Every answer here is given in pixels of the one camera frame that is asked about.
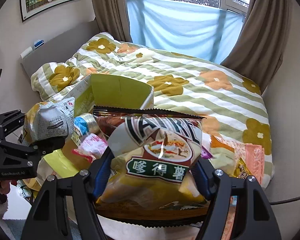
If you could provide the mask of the person's left hand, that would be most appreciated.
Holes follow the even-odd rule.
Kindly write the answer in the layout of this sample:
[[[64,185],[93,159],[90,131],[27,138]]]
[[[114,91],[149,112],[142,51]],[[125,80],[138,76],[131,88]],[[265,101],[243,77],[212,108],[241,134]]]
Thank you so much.
[[[0,181],[0,194],[7,195],[10,192],[10,180]]]

